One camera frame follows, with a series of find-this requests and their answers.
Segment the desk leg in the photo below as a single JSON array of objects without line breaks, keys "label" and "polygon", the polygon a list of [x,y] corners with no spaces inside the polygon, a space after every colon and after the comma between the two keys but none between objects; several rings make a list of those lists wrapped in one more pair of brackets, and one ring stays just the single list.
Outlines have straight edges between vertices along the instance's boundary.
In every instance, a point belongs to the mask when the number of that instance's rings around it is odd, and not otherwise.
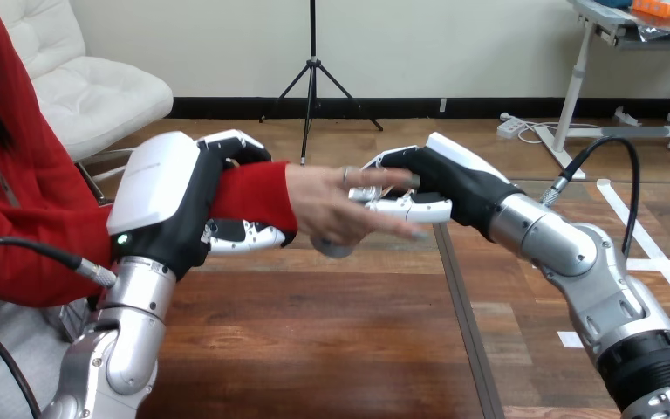
[{"label": "desk leg", "polygon": [[[564,150],[566,143],[566,134],[569,132],[569,125],[571,124],[571,117],[574,116],[574,108],[577,107],[577,100],[579,99],[579,92],[582,90],[582,83],[585,79],[585,72],[587,67],[587,58],[589,57],[590,43],[592,36],[594,36],[596,25],[592,22],[585,22],[585,37],[582,39],[582,48],[579,51],[579,58],[574,70],[571,72],[571,82],[569,83],[569,91],[566,93],[566,100],[564,101],[564,110],[561,112],[561,119],[558,121],[558,130],[556,137],[552,137],[548,129],[538,129],[538,136],[541,137],[545,146],[549,149],[551,154],[556,158],[558,163],[566,166],[571,162],[571,157]],[[581,170],[574,176],[575,179],[585,179],[585,174]]]}]

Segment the tripod leg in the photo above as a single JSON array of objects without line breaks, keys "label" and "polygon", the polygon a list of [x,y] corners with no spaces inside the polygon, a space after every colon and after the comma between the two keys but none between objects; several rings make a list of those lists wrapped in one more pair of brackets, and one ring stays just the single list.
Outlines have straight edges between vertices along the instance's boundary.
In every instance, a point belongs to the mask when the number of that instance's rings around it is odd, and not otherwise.
[{"label": "tripod leg", "polygon": [[360,113],[361,115],[363,115],[363,116],[366,117],[368,120],[370,120],[370,121],[373,123],[373,125],[375,125],[376,128],[379,129],[379,131],[384,131],[384,128],[383,128],[383,127],[382,127],[382,126],[381,126],[381,125],[380,125],[374,118],[370,118],[370,117],[366,114],[366,111],[365,111],[365,110],[363,109],[363,107],[360,105],[360,103],[358,102],[358,100],[357,100],[356,98],[352,97],[351,94],[348,93],[348,91],[343,87],[343,85],[341,85],[337,80],[335,80],[334,77],[332,77],[332,74],[330,74],[330,72],[328,72],[328,71],[325,69],[325,66],[324,66],[324,65],[321,65],[319,68],[322,69],[322,72],[325,74],[325,76],[327,76],[327,78],[330,79],[330,81],[332,81],[332,83],[334,83],[335,86],[338,87],[338,89],[340,89],[340,92],[342,92],[348,99],[352,100],[352,101],[356,104],[356,106],[358,107],[359,113]]},{"label": "tripod leg", "polygon": [[312,114],[310,115],[310,125],[307,128],[307,132],[311,130],[311,120],[315,119],[315,114],[317,113],[317,108],[318,108],[318,99],[317,99],[317,67],[312,67],[312,86],[311,86],[311,92],[308,93],[311,96],[311,101],[312,101],[312,106],[311,106],[311,111]]},{"label": "tripod leg", "polygon": [[[292,81],[292,82],[289,84],[289,87],[286,87],[286,90],[284,90],[284,92],[281,93],[281,96],[279,96],[278,99],[276,99],[276,101],[273,102],[273,106],[271,106],[271,108],[270,108],[270,112],[268,112],[269,115],[273,115],[273,114],[275,114],[275,111],[276,111],[276,109],[278,108],[278,102],[279,102],[279,100],[283,99],[284,96],[286,96],[287,94],[289,94],[289,91],[294,87],[294,85],[299,81],[299,79],[301,79],[302,76],[304,76],[304,73],[305,73],[309,68],[310,68],[310,65],[309,65],[309,63],[307,63],[307,65],[304,66],[304,68],[302,69],[302,71],[299,72],[299,74],[297,75],[297,77],[294,78],[294,81]],[[263,121],[266,119],[265,114],[267,114],[267,113],[263,113],[263,115],[261,115],[261,119],[258,120],[258,122],[263,123]]]},{"label": "tripod leg", "polygon": [[313,99],[312,95],[314,94],[314,80],[315,80],[315,72],[317,71],[317,68],[312,67],[311,68],[311,73],[310,73],[310,89],[307,94],[307,118],[304,120],[304,138],[302,139],[302,166],[304,166],[304,161],[306,160],[307,156],[307,135],[310,133],[310,117],[311,117],[311,109],[314,103],[312,102]]}]

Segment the human hand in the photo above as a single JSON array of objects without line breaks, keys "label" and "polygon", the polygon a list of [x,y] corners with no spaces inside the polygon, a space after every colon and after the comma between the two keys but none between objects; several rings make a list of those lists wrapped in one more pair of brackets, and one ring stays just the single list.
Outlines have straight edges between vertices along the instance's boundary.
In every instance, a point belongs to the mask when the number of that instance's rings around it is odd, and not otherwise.
[{"label": "human hand", "polygon": [[408,239],[429,237],[417,224],[379,214],[348,199],[350,188],[416,189],[419,184],[419,176],[405,169],[350,170],[345,176],[343,168],[286,167],[289,201],[299,231],[336,245],[353,246],[374,232]]}]

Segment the white leather chair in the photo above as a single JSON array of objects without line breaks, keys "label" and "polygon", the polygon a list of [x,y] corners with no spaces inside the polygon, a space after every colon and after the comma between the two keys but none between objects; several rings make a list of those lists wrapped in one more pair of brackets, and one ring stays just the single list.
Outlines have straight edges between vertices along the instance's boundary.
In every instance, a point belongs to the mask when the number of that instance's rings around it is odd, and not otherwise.
[{"label": "white leather chair", "polygon": [[[170,113],[173,94],[162,80],[131,65],[85,55],[70,0],[0,0],[0,17],[43,115],[82,173],[82,163],[92,156],[105,160],[96,154]],[[87,181],[96,193],[98,188]]]}]

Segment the tripod stand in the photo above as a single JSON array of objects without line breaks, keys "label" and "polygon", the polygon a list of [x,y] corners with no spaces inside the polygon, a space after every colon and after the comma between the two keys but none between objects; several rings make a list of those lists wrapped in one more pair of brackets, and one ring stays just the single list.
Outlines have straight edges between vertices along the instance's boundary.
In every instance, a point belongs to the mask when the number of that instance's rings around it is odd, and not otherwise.
[{"label": "tripod stand", "polygon": [[[281,96],[276,99],[276,101],[273,104],[273,107],[271,108],[269,115],[274,114],[276,109],[278,108],[278,104],[281,99],[283,99],[291,90],[291,88],[294,87],[294,85],[304,76],[306,72],[310,72],[310,85],[309,85],[309,91],[307,93],[307,114],[306,118],[304,119],[304,138],[302,139],[302,161],[301,164],[304,166],[304,160],[306,159],[307,156],[307,136],[309,135],[310,132],[310,127],[311,127],[311,120],[314,118],[314,111],[315,108],[317,107],[317,69],[322,71],[325,76],[327,76],[332,83],[340,89],[340,92],[342,92],[351,102],[358,108],[359,114],[361,116],[364,116],[365,119],[371,120],[373,125],[376,126],[376,128],[379,129],[379,131],[384,131],[384,128],[379,125],[379,123],[374,119],[366,115],[366,111],[364,111],[363,107],[360,105],[360,103],[351,96],[350,93],[341,85],[337,80],[335,80],[334,77],[332,77],[332,74],[328,72],[325,69],[325,66],[322,65],[322,61],[320,61],[317,58],[317,33],[316,33],[316,27],[317,27],[317,18],[315,15],[315,0],[310,0],[310,50],[311,50],[311,58],[307,60],[307,63],[304,65],[304,68],[302,69],[301,72],[297,75],[296,78],[294,78],[294,81],[289,84],[289,87],[286,87],[286,90],[284,90],[283,93],[281,93]],[[265,113],[261,116],[261,119],[258,122],[263,123],[263,121],[266,119]]]}]

